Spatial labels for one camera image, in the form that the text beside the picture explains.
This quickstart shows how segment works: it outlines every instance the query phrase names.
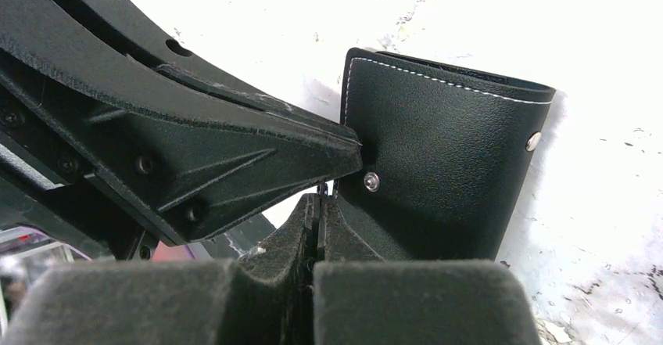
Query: screw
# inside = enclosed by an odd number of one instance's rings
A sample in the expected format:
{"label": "screw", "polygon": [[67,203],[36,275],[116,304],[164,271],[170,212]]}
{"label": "screw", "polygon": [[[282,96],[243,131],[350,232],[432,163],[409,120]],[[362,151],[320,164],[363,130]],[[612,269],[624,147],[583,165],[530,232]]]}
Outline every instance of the screw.
{"label": "screw", "polygon": [[535,132],[532,134],[532,136],[529,137],[527,140],[527,143],[525,143],[525,150],[527,152],[532,152],[534,148],[539,144],[539,141],[541,140],[541,133],[539,131]]}
{"label": "screw", "polygon": [[202,208],[198,204],[195,204],[186,210],[186,217],[187,220],[189,220],[190,222],[200,221],[202,215],[203,215]]}
{"label": "screw", "polygon": [[138,173],[147,175],[152,173],[153,170],[154,170],[154,163],[149,157],[139,156],[136,159],[136,171],[138,171]]}
{"label": "screw", "polygon": [[152,257],[152,251],[146,245],[141,246],[141,249],[138,251],[138,256],[144,260],[148,261]]}
{"label": "screw", "polygon": [[13,106],[3,106],[0,110],[0,121],[8,128],[19,128],[23,125],[23,114]]}
{"label": "screw", "polygon": [[58,166],[64,173],[72,174],[78,170],[78,160],[73,157],[63,156],[59,158]]}
{"label": "screw", "polygon": [[380,188],[380,177],[372,171],[366,173],[366,175],[364,175],[364,186],[366,186],[366,189],[370,192],[378,191]]}

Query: white surface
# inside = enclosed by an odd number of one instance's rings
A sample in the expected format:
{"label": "white surface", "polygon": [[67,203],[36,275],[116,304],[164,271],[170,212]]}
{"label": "white surface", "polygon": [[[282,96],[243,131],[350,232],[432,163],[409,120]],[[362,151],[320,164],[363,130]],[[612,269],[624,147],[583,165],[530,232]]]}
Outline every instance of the white surface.
{"label": "white surface", "polygon": [[133,1],[187,49],[334,120],[353,46],[558,88],[499,259],[548,343],[663,343],[663,0]]}

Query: black wallet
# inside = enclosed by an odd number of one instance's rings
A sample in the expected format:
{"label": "black wallet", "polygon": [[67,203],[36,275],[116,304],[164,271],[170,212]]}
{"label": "black wallet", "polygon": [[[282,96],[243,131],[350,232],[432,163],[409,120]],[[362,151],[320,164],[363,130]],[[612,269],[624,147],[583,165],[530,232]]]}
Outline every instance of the black wallet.
{"label": "black wallet", "polygon": [[398,259],[494,259],[555,90],[351,49],[341,121],[364,169],[337,181],[348,226]]}

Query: black screw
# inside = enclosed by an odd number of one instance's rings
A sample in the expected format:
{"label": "black screw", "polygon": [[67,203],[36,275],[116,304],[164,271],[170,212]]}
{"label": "black screw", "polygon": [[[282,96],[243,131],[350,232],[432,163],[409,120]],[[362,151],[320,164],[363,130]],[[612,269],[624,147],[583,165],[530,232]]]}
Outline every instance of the black screw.
{"label": "black screw", "polygon": [[154,170],[154,163],[152,159],[147,156],[139,156],[136,159],[136,171],[140,174],[150,174]]}
{"label": "black screw", "polygon": [[63,156],[59,158],[58,166],[64,173],[72,174],[78,170],[78,161],[73,157]]}
{"label": "black screw", "polygon": [[198,204],[194,204],[193,206],[190,206],[186,210],[186,217],[187,220],[189,220],[190,222],[198,222],[200,221],[202,216],[203,216],[202,207]]}
{"label": "black screw", "polygon": [[141,246],[141,249],[138,251],[138,256],[144,260],[148,261],[150,257],[152,257],[152,251],[149,249],[149,247],[143,245]]}
{"label": "black screw", "polygon": [[0,110],[0,121],[8,128],[19,128],[23,125],[23,114],[13,106],[3,106]]}

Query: white marble table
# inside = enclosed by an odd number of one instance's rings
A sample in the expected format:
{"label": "white marble table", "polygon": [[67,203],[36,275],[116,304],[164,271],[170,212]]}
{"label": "white marble table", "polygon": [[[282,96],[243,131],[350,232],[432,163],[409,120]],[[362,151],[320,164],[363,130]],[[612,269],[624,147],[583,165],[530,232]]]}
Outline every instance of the white marble table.
{"label": "white marble table", "polygon": [[[132,0],[180,43],[338,119],[353,46],[559,89],[499,260],[548,343],[663,343],[663,0]],[[281,224],[293,200],[266,215]]]}

